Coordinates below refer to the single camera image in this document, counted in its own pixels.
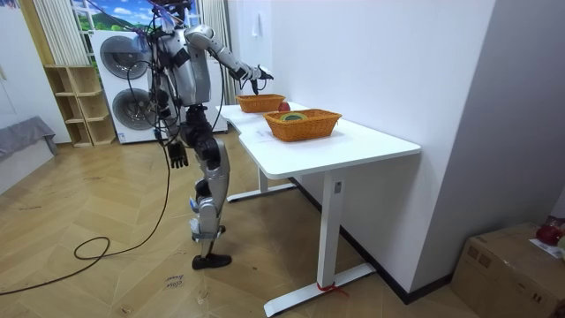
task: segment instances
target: baseboard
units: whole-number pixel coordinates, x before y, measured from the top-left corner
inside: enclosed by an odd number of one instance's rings
[[[314,199],[314,197],[312,197],[312,195],[308,193],[308,191],[302,185],[300,185],[300,183],[296,179],[289,178],[289,180],[290,182],[295,184],[298,190],[300,190],[300,192],[310,201],[310,203],[312,203],[312,205],[314,205],[314,207],[316,207],[318,211],[321,212],[321,204],[316,199]],[[398,298],[405,305],[408,305],[411,302],[420,299],[433,291],[438,290],[442,286],[449,284],[449,282],[451,281],[453,274],[449,274],[438,280],[435,280],[430,284],[418,288],[415,291],[407,292],[342,226],[340,226],[339,232],[343,236],[343,238],[347,240],[351,244],[351,246],[353,246],[353,248],[355,248],[357,253],[359,253],[359,255],[361,255],[361,257],[363,257],[366,262],[373,265],[373,267],[377,269],[377,273],[380,275],[382,280],[387,283],[390,289],[395,292],[396,296],[398,296]]]

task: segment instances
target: curtain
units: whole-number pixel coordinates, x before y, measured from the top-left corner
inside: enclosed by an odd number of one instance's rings
[[[90,65],[69,0],[34,0],[57,65]]]
[[[228,9],[225,0],[200,0],[200,13],[202,15],[202,23],[212,27],[218,40],[231,50]],[[235,104],[236,86],[225,69],[223,70],[223,86],[224,104]]]

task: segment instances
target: humanoid robot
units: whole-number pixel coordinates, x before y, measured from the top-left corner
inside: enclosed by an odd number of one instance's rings
[[[186,1],[174,1],[171,11],[182,12]],[[171,167],[188,165],[185,146],[194,149],[204,177],[196,183],[192,210],[198,217],[191,220],[192,238],[201,243],[201,253],[192,260],[193,269],[220,268],[231,263],[229,255],[212,253],[215,239],[225,231],[220,225],[222,206],[230,180],[230,160],[223,142],[214,138],[203,102],[210,99],[210,78],[206,54],[229,70],[234,80],[250,81],[253,92],[259,92],[257,80],[273,77],[264,68],[251,67],[238,61],[228,48],[218,41],[209,26],[184,29],[176,26],[147,37],[152,52],[149,63],[150,94],[160,122],[167,128],[167,147]],[[185,120],[179,120],[185,110]],[[161,132],[155,131],[157,139]]]

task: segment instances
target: brown basket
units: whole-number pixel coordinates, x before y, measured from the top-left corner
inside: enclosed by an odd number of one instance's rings
[[[265,112],[279,109],[279,104],[284,101],[284,96],[267,95],[242,95],[236,96],[241,110],[244,112]]]
[[[306,115],[305,119],[283,121],[279,119],[288,112]],[[263,115],[273,135],[282,141],[308,140],[329,136],[341,114],[327,110],[295,110],[271,112]]]

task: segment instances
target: washing machine door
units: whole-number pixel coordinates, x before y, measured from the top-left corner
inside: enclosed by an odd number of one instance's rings
[[[112,74],[127,80],[127,71],[130,69],[130,80],[137,79],[147,69],[147,55],[133,47],[133,40],[122,36],[112,36],[102,43],[100,47],[102,63]]]
[[[132,91],[127,88],[116,95],[112,103],[114,118],[133,130],[153,128],[156,115],[149,102],[149,93],[139,88],[134,88]]]

